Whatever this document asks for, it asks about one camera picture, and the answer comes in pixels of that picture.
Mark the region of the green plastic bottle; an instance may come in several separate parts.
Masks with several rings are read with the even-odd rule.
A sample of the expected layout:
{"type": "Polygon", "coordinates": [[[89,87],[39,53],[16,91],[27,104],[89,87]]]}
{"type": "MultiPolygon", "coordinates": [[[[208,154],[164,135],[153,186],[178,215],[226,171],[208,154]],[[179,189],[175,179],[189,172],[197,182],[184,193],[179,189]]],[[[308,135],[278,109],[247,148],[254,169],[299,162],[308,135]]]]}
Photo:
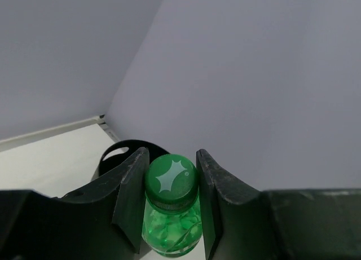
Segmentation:
{"type": "Polygon", "coordinates": [[[189,253],[202,237],[199,174],[186,157],[166,154],[146,171],[142,238],[158,254],[189,253]]]}

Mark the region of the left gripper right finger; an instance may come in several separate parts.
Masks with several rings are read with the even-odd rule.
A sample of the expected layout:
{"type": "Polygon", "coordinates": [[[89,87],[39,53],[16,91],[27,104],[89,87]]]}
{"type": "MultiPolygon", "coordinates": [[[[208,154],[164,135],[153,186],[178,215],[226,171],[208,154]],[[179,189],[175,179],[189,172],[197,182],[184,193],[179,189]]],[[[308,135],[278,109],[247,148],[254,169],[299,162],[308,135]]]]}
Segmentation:
{"type": "Polygon", "coordinates": [[[359,259],[360,190],[259,191],[197,151],[206,259],[359,259]]]}

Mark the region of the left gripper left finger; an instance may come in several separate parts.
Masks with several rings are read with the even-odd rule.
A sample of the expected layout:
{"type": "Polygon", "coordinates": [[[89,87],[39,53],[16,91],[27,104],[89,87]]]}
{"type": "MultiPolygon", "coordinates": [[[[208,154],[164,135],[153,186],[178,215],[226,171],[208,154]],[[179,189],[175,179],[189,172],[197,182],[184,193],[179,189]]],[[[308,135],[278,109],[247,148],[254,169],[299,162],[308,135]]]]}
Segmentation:
{"type": "Polygon", "coordinates": [[[140,251],[148,149],[62,198],[1,191],[2,259],[133,259],[140,251]]]}

